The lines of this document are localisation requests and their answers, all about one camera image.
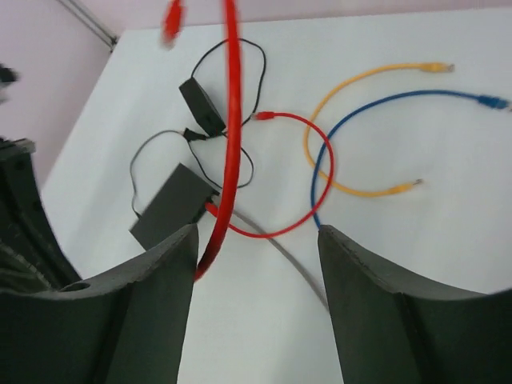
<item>pink wall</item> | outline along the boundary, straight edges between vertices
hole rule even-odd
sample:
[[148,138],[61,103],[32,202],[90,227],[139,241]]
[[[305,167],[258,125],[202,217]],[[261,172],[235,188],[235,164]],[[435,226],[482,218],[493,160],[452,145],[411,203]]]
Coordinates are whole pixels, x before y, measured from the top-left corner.
[[22,78],[0,105],[0,135],[36,141],[46,180],[110,52],[54,0],[0,1],[0,62]]
[[[220,0],[183,0],[186,23],[212,24],[221,21]],[[160,24],[168,0],[82,0],[110,28],[121,33],[127,28]],[[422,10],[457,10],[488,6],[512,6],[512,0],[238,0],[244,21],[261,21],[317,16],[392,14]]]

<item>ethernet cable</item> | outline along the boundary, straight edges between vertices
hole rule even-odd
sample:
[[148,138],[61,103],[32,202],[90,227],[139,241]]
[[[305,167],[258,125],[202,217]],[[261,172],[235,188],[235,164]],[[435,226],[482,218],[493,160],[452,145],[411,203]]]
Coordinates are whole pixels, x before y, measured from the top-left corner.
[[[387,98],[381,98],[380,100],[377,100],[375,102],[371,102],[369,104],[366,104],[365,106],[362,106],[360,108],[357,108],[354,112],[348,114],[345,116],[342,120],[338,122],[334,126],[334,128],[328,133],[327,137],[329,140],[332,139],[334,134],[338,131],[338,129],[348,122],[351,118],[354,116],[360,114],[361,112],[364,112],[365,110],[368,110],[374,106],[378,106],[380,104],[384,104],[386,102],[391,102],[393,100],[398,100],[400,98],[408,98],[413,96],[423,96],[423,95],[444,95],[444,96],[453,96],[456,98],[468,98],[469,100],[475,100],[478,104],[481,104],[483,106],[486,106],[487,108],[495,109],[495,110],[509,110],[512,111],[512,104],[505,100],[504,98],[499,98],[495,96],[487,96],[484,94],[478,95],[478,94],[468,94],[465,92],[456,92],[452,90],[415,90],[412,92],[405,92],[402,94],[394,94],[392,96],[388,96]],[[310,190],[310,203],[311,206],[315,206],[316,202],[316,185],[318,180],[318,175],[320,173],[320,164],[322,163],[323,156],[326,152],[326,145],[325,143],[322,145],[322,148],[320,149],[320,152],[318,153],[318,158],[316,161],[316,164],[314,166],[314,172],[313,172],[313,179],[311,180],[311,190]],[[317,227],[320,228],[320,218],[318,216],[317,212],[314,212],[313,214],[314,222],[316,223]]]
[[[286,112],[263,111],[263,112],[258,112],[253,115],[253,118],[255,120],[270,120],[272,118],[277,118],[277,117],[292,118],[292,119],[302,122],[304,124],[309,124],[309,125],[311,125],[311,128],[313,128],[320,135],[320,137],[324,141],[325,148],[327,148],[327,151],[329,152],[330,168],[329,168],[328,183],[326,184],[326,188],[322,192],[322,195],[320,196],[318,201],[315,203],[313,208],[311,208],[311,210],[306,215],[304,215],[300,220],[296,221],[294,224],[292,224],[286,228],[277,230],[277,231],[269,233],[269,234],[252,234],[251,232],[247,232],[245,230],[237,228],[236,226],[234,226],[231,223],[229,224],[229,228],[231,228],[233,231],[235,231],[236,233],[241,234],[243,236],[246,236],[248,238],[275,238],[282,234],[287,234],[288,232],[291,232],[292,230],[301,226],[311,216],[313,216],[313,214],[317,211],[317,209],[320,207],[320,205],[323,204],[323,201],[326,199],[327,194],[329,193],[330,181],[334,177],[334,150],[333,150],[331,144],[329,143],[329,139],[327,138],[326,134],[324,134],[323,131],[319,127],[317,127],[315,124],[313,124],[312,122],[306,120],[305,118],[303,118],[301,116],[298,116],[296,114],[289,114]],[[215,204],[213,204],[211,202],[207,202],[205,204],[205,208],[213,216],[215,216],[215,217],[218,216],[218,212],[219,212],[220,208],[217,208],[217,206]]]
[[[256,224],[253,220],[251,220],[244,214],[241,214],[240,212],[234,210],[233,216],[239,218],[245,224],[250,226],[254,232],[258,234],[266,234],[263,228],[261,228],[258,224]],[[288,260],[291,263],[295,270],[300,273],[300,275],[306,281],[307,285],[310,286],[311,290],[316,295],[322,306],[326,309],[327,313],[329,313],[329,304],[327,303],[327,298],[323,293],[322,288],[320,288],[320,285],[317,284],[316,281],[314,280],[314,277],[311,276],[311,274],[300,263],[300,261],[297,260],[296,257],[293,256],[290,252],[288,252],[275,238],[268,238],[267,240],[269,241],[270,244],[274,246],[276,250],[278,250],[280,254],[284,256],[286,260]]]
[[[238,12],[234,0],[224,0],[224,23],[227,35],[228,71],[228,118],[227,149],[224,167],[224,185],[218,208],[214,230],[206,245],[204,254],[196,269],[195,281],[210,268],[217,257],[226,237],[230,218],[234,209],[240,172],[240,152],[242,150],[242,60],[238,40]],[[162,42],[172,46],[182,26],[183,6],[181,0],[171,0],[162,25]]]
[[[419,62],[419,63],[392,64],[392,65],[380,66],[379,68],[368,70],[367,72],[363,72],[362,74],[359,74],[357,76],[349,78],[348,80],[345,80],[344,82],[338,84],[335,88],[333,88],[327,94],[327,96],[324,97],[324,99],[320,102],[320,104],[318,104],[318,106],[316,107],[316,109],[314,110],[313,114],[310,117],[310,121],[314,122],[314,120],[320,114],[320,111],[322,110],[322,108],[341,89],[343,89],[346,86],[348,86],[354,82],[357,82],[363,78],[367,78],[373,74],[380,74],[381,72],[387,72],[387,71],[391,71],[391,70],[421,70],[423,72],[429,72],[429,73],[445,73],[445,72],[453,72],[454,65],[453,64],[445,64],[444,62]],[[310,136],[310,127],[306,126],[306,129],[304,130],[304,137],[302,140],[302,145],[304,147],[304,155],[306,156],[308,163],[311,165],[311,167],[314,168],[315,162],[314,162],[313,158],[311,157],[311,153],[310,153],[309,136]],[[322,177],[324,180],[327,180],[327,175],[324,172],[322,172],[320,170],[319,174],[320,174],[320,177]],[[332,186],[334,188],[336,188],[337,190],[340,190],[341,192],[345,192],[345,193],[352,194],[355,196],[359,196],[362,198],[377,198],[377,197],[381,197],[381,196],[387,196],[390,194],[400,194],[402,192],[407,192],[408,190],[411,190],[416,185],[417,185],[416,182],[406,182],[404,184],[400,184],[398,186],[393,186],[386,190],[364,191],[364,190],[356,190],[353,188],[349,188],[348,186],[344,186],[343,184],[340,184],[340,183],[336,182],[335,180],[332,182]]]

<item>black box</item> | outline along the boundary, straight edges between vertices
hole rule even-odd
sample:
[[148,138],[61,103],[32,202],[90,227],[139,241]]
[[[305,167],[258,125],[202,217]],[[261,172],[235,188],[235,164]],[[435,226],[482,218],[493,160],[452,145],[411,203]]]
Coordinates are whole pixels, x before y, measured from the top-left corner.
[[212,138],[219,136],[226,128],[226,124],[196,79],[189,78],[179,86],[179,90],[202,130]]
[[215,195],[214,188],[179,164],[130,232],[145,250],[153,248],[186,224],[198,222]]

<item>metal rod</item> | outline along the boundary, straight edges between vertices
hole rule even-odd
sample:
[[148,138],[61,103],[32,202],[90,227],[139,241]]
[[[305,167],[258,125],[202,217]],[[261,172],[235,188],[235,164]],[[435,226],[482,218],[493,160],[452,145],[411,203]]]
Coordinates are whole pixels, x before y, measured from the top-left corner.
[[118,36],[102,24],[84,5],[75,0],[56,0],[68,12],[75,16],[84,26],[95,34],[102,42],[113,49],[118,40]]

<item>wire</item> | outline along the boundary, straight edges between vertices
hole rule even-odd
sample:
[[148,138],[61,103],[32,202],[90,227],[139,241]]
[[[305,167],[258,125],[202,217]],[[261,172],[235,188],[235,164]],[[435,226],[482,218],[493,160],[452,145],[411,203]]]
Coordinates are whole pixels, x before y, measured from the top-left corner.
[[131,197],[131,210],[135,213],[135,215],[140,218],[141,214],[137,212],[135,209],[135,199],[137,198],[137,184],[135,183],[135,175],[134,175],[134,164],[137,160],[138,156],[142,152],[145,146],[147,146],[153,139],[157,138],[158,136],[162,134],[179,134],[181,137],[183,137],[183,133],[178,130],[161,130],[160,132],[154,134],[153,136],[149,137],[147,140],[144,141],[143,144],[137,149],[134,156],[130,160],[130,179],[131,179],[131,185],[134,189],[134,194]]
[[[266,233],[263,228],[261,228],[258,224],[256,224],[254,221],[252,221],[244,214],[241,214],[240,212],[234,210],[233,216],[236,216],[245,224],[250,226],[254,230],[254,232],[257,232],[259,234]],[[297,260],[296,257],[293,256],[290,252],[288,252],[276,239],[268,238],[267,240],[269,241],[270,244],[274,246],[276,250],[279,251],[280,254],[282,254],[285,257],[286,260],[288,260],[291,263],[291,265],[296,269],[296,271],[300,273],[302,278],[307,282],[307,285],[310,286],[311,290],[317,296],[320,303],[326,309],[327,313],[329,313],[329,304],[327,303],[327,299],[322,291],[322,288],[320,288],[320,285],[316,283],[313,276],[311,276],[307,269],[300,263],[300,261]]]
[[[212,180],[208,176],[208,174],[206,174],[205,169],[203,168],[203,166],[201,164],[201,161],[199,160],[199,157],[196,155],[196,153],[194,152],[194,149],[192,148],[192,142],[191,141],[187,141],[187,144],[189,145],[190,152],[192,153],[192,156],[194,156],[195,161],[199,165],[199,169],[201,170],[202,175],[205,177],[206,180],[208,180],[214,186],[216,186],[217,188],[219,188],[221,190],[222,186],[217,184],[214,180]],[[253,159],[249,156],[247,151],[243,149],[243,147],[241,147],[241,151],[246,156],[247,160],[249,161],[249,164],[250,164],[250,176],[249,176],[249,180],[247,180],[243,184],[240,184],[239,186],[237,186],[238,189],[244,188],[244,187],[248,186],[249,184],[251,184],[251,182],[253,181],[253,178],[254,178],[254,163],[253,163]]]
[[217,220],[205,252],[196,269],[195,279],[199,280],[210,268],[221,249],[230,224],[237,193],[242,149],[242,64],[240,42],[238,41],[237,10],[233,0],[224,1],[226,34],[228,45],[228,119],[227,151],[224,167],[224,187]]
[[[299,227],[308,218],[313,216],[314,213],[317,211],[317,209],[320,207],[320,205],[323,204],[323,201],[327,197],[327,193],[329,192],[329,189],[331,187],[330,182],[334,178],[334,151],[333,151],[332,146],[329,143],[329,139],[326,136],[326,134],[324,134],[322,132],[322,130],[320,128],[318,128],[315,124],[313,124],[312,122],[306,120],[305,118],[302,118],[301,116],[297,116],[296,114],[288,114],[288,113],[283,113],[283,112],[268,112],[268,111],[265,111],[265,112],[259,112],[259,113],[257,113],[254,116],[254,118],[256,120],[269,120],[269,119],[276,118],[276,117],[292,118],[292,119],[298,120],[300,122],[303,122],[305,124],[309,124],[311,126],[311,128],[313,128],[322,137],[322,139],[324,141],[324,145],[327,148],[327,150],[329,151],[329,158],[330,158],[330,168],[329,168],[329,177],[328,177],[328,181],[329,182],[326,184],[326,188],[324,189],[324,191],[322,193],[322,196],[320,196],[320,199],[312,207],[311,211],[308,212],[303,218],[298,220],[295,224],[292,224],[291,226],[288,226],[287,228],[285,228],[283,230],[278,230],[278,231],[272,232],[270,234],[252,234],[250,232],[246,232],[244,230],[241,230],[241,229],[237,228],[236,226],[233,226],[233,225],[229,224],[229,228],[231,228],[232,230],[234,230],[238,234],[242,234],[244,236],[247,236],[248,238],[275,238],[275,237],[277,237],[277,236],[279,236],[281,234],[288,233],[288,232],[296,229],[297,227]],[[217,216],[218,215],[217,207],[214,204],[207,203],[206,204],[206,209],[213,216]]]
[[[140,145],[140,147],[137,149],[137,151],[135,152],[134,156],[132,157],[132,159],[130,160],[130,178],[131,178],[131,185],[133,187],[133,190],[134,190],[134,193],[132,195],[132,198],[131,198],[131,209],[132,211],[135,213],[135,215],[140,218],[141,217],[141,214],[135,209],[135,199],[137,198],[137,195],[138,195],[138,189],[137,189],[137,184],[135,182],[135,175],[134,175],[134,165],[135,165],[135,162],[138,158],[138,156],[140,155],[140,153],[142,152],[142,150],[150,143],[152,142],[154,139],[156,139],[158,136],[162,135],[162,134],[179,134],[181,137],[183,137],[185,140],[186,140],[186,143],[188,144],[189,146],[189,149],[190,149],[190,152],[192,153],[192,156],[194,156],[195,158],[195,161],[197,162],[198,166],[199,166],[199,169],[201,170],[202,172],[202,175],[206,178],[206,180],[208,180],[209,182],[211,182],[214,186],[216,186],[217,188],[219,188],[220,190],[222,189],[222,187],[217,184],[214,180],[212,180],[208,174],[206,174],[202,164],[201,164],[201,160],[199,160],[199,157],[196,155],[196,153],[194,152],[194,150],[192,149],[192,145],[191,145],[191,140],[187,139],[185,136],[184,136],[184,133],[183,132],[180,132],[178,130],[161,130],[160,132],[157,132],[156,134],[150,136],[147,140],[144,141],[143,144]],[[204,137],[204,138],[207,138],[207,136],[205,135],[202,135],[202,134],[196,134],[197,136],[196,137]],[[249,180],[247,180],[246,182],[244,182],[243,184],[241,184],[240,186],[238,186],[238,188],[243,188],[245,186],[248,186],[252,180],[253,180],[253,177],[254,177],[254,163],[253,163],[253,159],[250,158],[249,154],[246,152],[246,150],[244,150],[242,148],[242,152],[244,153],[244,155],[247,157],[247,160],[249,160],[249,164],[250,164],[250,176],[249,176]]]
[[[241,42],[245,42],[245,43],[247,43],[247,44],[249,44],[251,46],[254,46],[254,47],[258,48],[260,50],[260,52],[262,53],[262,57],[263,57],[263,68],[262,68],[262,72],[261,72],[261,74],[259,76],[258,90],[256,92],[256,101],[254,102],[254,107],[253,107],[253,110],[251,111],[250,115],[242,123],[242,126],[244,126],[245,124],[248,123],[248,121],[250,120],[250,117],[252,116],[252,114],[254,114],[256,112],[256,110],[258,110],[258,107],[259,107],[259,100],[260,100],[260,97],[262,95],[263,79],[265,78],[265,73],[266,73],[266,54],[265,54],[264,49],[261,48],[261,46],[259,44],[255,43],[255,42],[252,42],[250,40],[247,40],[245,38],[240,38],[239,40]],[[190,77],[191,78],[194,77],[195,73],[198,71],[198,68],[200,67],[200,65],[202,64],[204,59],[206,57],[208,57],[209,54],[214,52],[220,46],[224,45],[226,42],[227,42],[227,40],[222,40],[221,42],[219,42],[219,43],[215,44],[214,46],[212,46],[207,52],[205,52],[204,55],[201,56],[201,58],[199,59],[198,63],[195,65],[195,67],[192,69],[192,74],[190,75]]]
[[[453,64],[445,64],[443,62],[420,62],[420,63],[392,64],[389,66],[381,66],[379,68],[368,70],[367,72],[363,72],[362,74],[358,74],[357,76],[354,76],[352,78],[349,78],[348,80],[345,80],[344,82],[338,84],[335,88],[333,88],[327,94],[327,96],[325,96],[324,99],[317,105],[316,109],[314,110],[313,114],[310,117],[310,121],[314,122],[314,120],[317,118],[318,114],[320,114],[320,111],[322,110],[322,108],[341,89],[343,89],[346,86],[348,86],[354,82],[357,82],[363,78],[367,78],[373,74],[380,74],[381,72],[387,72],[387,71],[391,71],[391,70],[421,70],[423,72],[430,72],[430,73],[444,73],[444,72],[452,72],[454,70],[454,65]],[[310,148],[309,148],[309,136],[310,136],[310,127],[306,126],[306,128],[304,130],[302,146],[304,147],[304,155],[306,156],[308,163],[311,165],[312,168],[314,168],[315,163],[314,163],[313,158],[311,157]],[[319,171],[319,174],[324,180],[327,180],[327,175],[325,173],[323,173],[321,170]],[[400,184],[398,186],[394,186],[394,187],[386,189],[386,190],[364,191],[364,190],[355,190],[355,189],[349,188],[348,186],[344,186],[343,184],[340,184],[336,181],[333,181],[333,187],[336,188],[337,190],[340,190],[341,192],[345,192],[348,194],[353,194],[355,196],[359,196],[362,198],[376,198],[376,197],[381,197],[381,196],[387,196],[390,194],[400,194],[401,192],[406,192],[406,191],[412,189],[414,186],[415,186],[414,182],[407,182],[407,183]]]
[[[364,112],[365,110],[368,110],[374,106],[384,104],[385,102],[391,102],[393,100],[398,100],[400,98],[408,98],[408,97],[412,97],[412,96],[433,95],[433,94],[444,95],[444,96],[454,96],[456,98],[468,98],[470,100],[475,100],[479,104],[482,104],[483,106],[486,106],[491,109],[512,110],[512,104],[508,100],[505,100],[503,98],[497,98],[494,96],[487,96],[484,94],[483,95],[468,94],[468,93],[456,92],[456,91],[452,91],[452,90],[415,90],[412,92],[405,92],[402,94],[394,94],[392,96],[388,96],[387,98],[381,98],[380,100],[371,102],[369,104],[366,104],[365,106],[357,108],[354,112],[351,112],[350,114],[345,116],[342,120],[340,120],[338,122],[338,124],[336,124],[332,130],[330,130],[327,137],[330,140],[334,136],[334,134],[338,131],[338,129],[343,124],[348,122],[352,117],[354,117],[354,116],[360,114],[361,112]],[[315,201],[316,201],[315,196],[316,196],[317,179],[318,179],[318,174],[319,174],[319,170],[320,170],[320,164],[322,163],[322,159],[323,159],[325,152],[326,152],[326,144],[324,143],[322,145],[322,148],[320,149],[320,152],[318,153],[318,158],[317,158],[316,164],[314,166],[314,171],[313,171],[313,179],[311,180],[311,193],[310,193],[311,206],[316,206],[315,205]],[[314,222],[316,223],[317,227],[320,228],[320,225],[321,225],[320,218],[318,217],[318,214],[316,212],[314,212],[313,217],[314,217]]]
[[56,0],[61,6],[75,16],[87,29],[96,35],[102,42],[104,42],[111,50],[115,48],[118,41],[112,31],[100,23],[100,21],[93,16],[93,14],[85,8],[82,4],[78,4],[72,0]]
[[[258,48],[260,50],[260,52],[262,53],[262,56],[263,56],[263,68],[262,68],[262,72],[260,74],[260,77],[259,77],[259,81],[258,81],[258,90],[256,92],[256,101],[254,102],[254,108],[251,112],[251,114],[249,115],[248,118],[246,118],[243,123],[242,123],[242,126],[244,126],[245,124],[248,123],[248,121],[250,120],[250,117],[252,116],[252,114],[258,109],[259,107],[259,101],[260,101],[260,97],[261,97],[261,94],[262,94],[262,86],[263,86],[263,79],[265,78],[265,73],[266,73],[266,55],[265,55],[265,51],[263,50],[263,48],[260,47],[260,45],[258,45],[257,43],[255,42],[252,42],[250,40],[246,40],[244,38],[240,38],[239,39],[241,42],[245,42],[247,44],[250,44],[252,46],[255,46],[256,48]],[[199,59],[199,61],[197,62],[197,64],[194,66],[194,68],[192,69],[192,74],[190,75],[191,78],[194,77],[195,73],[198,71],[198,68],[200,67],[200,65],[202,64],[202,62],[205,60],[206,57],[208,57],[209,54],[211,54],[212,52],[214,52],[217,48],[219,48],[220,46],[224,45],[225,43],[227,42],[227,40],[222,40],[221,42],[215,44],[214,46],[212,46],[207,52],[204,53],[203,56],[201,56],[201,58]],[[208,141],[208,140],[211,140],[212,138],[216,138],[217,136],[215,137],[209,137],[209,136],[205,136],[205,135],[201,135],[202,137],[201,138],[197,138],[197,140],[204,140],[204,141]],[[222,136],[224,136],[225,138],[227,138],[227,134],[226,133],[222,133]],[[222,187],[216,183],[214,180],[212,180],[205,172],[204,168],[202,167],[202,164],[201,162],[199,161],[198,159],[198,156],[195,154],[194,152],[194,149],[192,148],[192,145],[191,145],[191,142],[194,141],[194,140],[189,140],[188,141],[188,144],[189,144],[189,148],[190,148],[190,152],[192,152],[192,155],[195,157],[196,161],[198,162],[198,165],[199,165],[199,168],[203,174],[203,176],[206,178],[206,180],[208,180],[209,182],[211,182],[214,186],[216,186],[217,188],[219,188],[220,190],[222,189]],[[250,163],[250,177],[249,177],[249,180],[243,184],[241,184],[240,186],[238,186],[238,188],[243,188],[245,186],[248,186],[252,181],[253,181],[253,178],[254,178],[254,163],[253,163],[253,160],[252,158],[250,157],[250,155],[247,153],[247,151],[242,147],[242,152],[243,154],[246,156],[247,160],[249,160],[249,163]]]

